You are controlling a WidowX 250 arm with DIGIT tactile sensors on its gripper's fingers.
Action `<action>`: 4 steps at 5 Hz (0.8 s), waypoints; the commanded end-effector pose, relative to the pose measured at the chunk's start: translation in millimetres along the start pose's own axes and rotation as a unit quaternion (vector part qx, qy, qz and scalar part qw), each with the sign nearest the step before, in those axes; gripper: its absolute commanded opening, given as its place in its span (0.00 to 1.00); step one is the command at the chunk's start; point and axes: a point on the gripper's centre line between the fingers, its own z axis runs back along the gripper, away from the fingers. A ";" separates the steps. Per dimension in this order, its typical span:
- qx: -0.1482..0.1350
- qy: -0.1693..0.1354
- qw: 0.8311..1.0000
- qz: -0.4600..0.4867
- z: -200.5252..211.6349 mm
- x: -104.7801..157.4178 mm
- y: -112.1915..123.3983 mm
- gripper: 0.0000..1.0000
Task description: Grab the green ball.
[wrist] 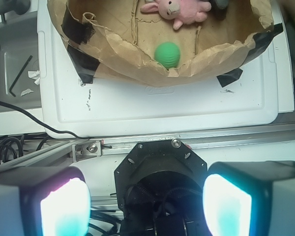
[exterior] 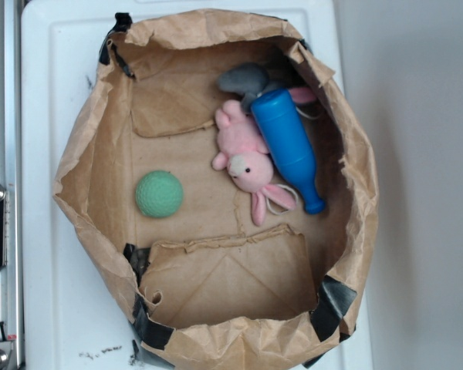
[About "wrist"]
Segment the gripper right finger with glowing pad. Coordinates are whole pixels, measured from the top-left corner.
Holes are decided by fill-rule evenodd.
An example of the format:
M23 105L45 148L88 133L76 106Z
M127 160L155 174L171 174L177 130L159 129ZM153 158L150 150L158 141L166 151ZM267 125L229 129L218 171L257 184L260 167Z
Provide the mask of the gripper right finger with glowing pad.
M295 161L215 162L203 207L213 236L295 236Z

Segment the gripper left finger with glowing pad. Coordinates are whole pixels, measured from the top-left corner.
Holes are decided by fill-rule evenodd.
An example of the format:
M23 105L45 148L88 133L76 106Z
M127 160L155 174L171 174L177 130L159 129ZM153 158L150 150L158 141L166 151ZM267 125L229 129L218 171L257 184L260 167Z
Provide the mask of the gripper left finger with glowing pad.
M90 205L77 167L0 167L0 236L84 236Z

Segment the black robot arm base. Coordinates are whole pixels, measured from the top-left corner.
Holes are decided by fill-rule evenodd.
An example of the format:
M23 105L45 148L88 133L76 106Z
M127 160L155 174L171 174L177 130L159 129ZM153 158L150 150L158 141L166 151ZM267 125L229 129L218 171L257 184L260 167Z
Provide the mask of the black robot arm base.
M136 144L114 172L122 236L207 236L207 164L179 139Z

